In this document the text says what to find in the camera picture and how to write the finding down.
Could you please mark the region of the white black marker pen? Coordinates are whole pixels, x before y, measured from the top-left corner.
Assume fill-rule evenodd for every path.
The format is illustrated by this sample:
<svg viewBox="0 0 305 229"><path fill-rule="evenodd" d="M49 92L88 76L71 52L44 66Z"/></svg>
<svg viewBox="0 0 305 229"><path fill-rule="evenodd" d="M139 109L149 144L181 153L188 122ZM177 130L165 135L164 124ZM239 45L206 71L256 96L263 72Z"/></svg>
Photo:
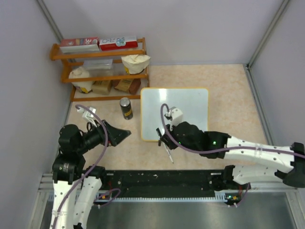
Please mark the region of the white black marker pen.
<svg viewBox="0 0 305 229"><path fill-rule="evenodd" d="M162 137L162 134L160 132L160 129L159 128L156 128L156 132L157 132L157 135L159 136L159 140L158 140L158 146L161 146L161 144L164 146L167 154L168 154L168 157L171 161L172 164L174 164L174 161L173 161L173 158L171 156L171 152L170 152L170 149L167 147L167 145L161 140L161 137Z"/></svg>

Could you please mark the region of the yellow framed whiteboard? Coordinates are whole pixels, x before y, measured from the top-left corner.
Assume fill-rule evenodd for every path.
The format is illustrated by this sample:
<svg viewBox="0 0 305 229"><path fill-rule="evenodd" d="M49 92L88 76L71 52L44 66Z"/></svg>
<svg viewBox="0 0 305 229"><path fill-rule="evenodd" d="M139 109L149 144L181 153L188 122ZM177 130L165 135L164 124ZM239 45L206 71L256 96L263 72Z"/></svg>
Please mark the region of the yellow framed whiteboard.
<svg viewBox="0 0 305 229"><path fill-rule="evenodd" d="M171 128L183 121L208 130L209 91L206 88L143 88L141 90L141 137L158 141L156 129L165 133L162 124Z"/></svg>

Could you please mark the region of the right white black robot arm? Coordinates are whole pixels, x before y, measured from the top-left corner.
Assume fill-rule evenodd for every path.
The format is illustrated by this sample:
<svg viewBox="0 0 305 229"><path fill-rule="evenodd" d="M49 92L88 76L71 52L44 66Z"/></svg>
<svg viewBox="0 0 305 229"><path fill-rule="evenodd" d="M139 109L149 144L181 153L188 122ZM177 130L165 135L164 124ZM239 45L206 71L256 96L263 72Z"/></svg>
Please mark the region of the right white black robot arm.
<svg viewBox="0 0 305 229"><path fill-rule="evenodd" d="M290 146L262 145L239 139L227 133L202 131L197 126L182 122L165 126L159 134L159 144L168 150L181 148L208 159L243 160L251 166L226 166L222 182L226 188L251 182L282 182L295 187L305 187L305 146L294 142Z"/></svg>

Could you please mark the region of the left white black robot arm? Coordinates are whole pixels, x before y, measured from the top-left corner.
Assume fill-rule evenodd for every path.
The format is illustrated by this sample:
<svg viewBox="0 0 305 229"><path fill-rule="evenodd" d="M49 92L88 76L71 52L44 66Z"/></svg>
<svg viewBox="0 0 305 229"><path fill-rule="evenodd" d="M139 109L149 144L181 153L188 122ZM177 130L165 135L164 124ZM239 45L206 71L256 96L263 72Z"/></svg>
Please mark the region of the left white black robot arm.
<svg viewBox="0 0 305 229"><path fill-rule="evenodd" d="M84 154L98 145L117 146L131 135L129 130L115 128L105 120L87 123L83 132L69 124L60 130L59 155L52 165L54 200L51 229L85 229L99 189L108 184L105 168L84 169Z"/></svg>

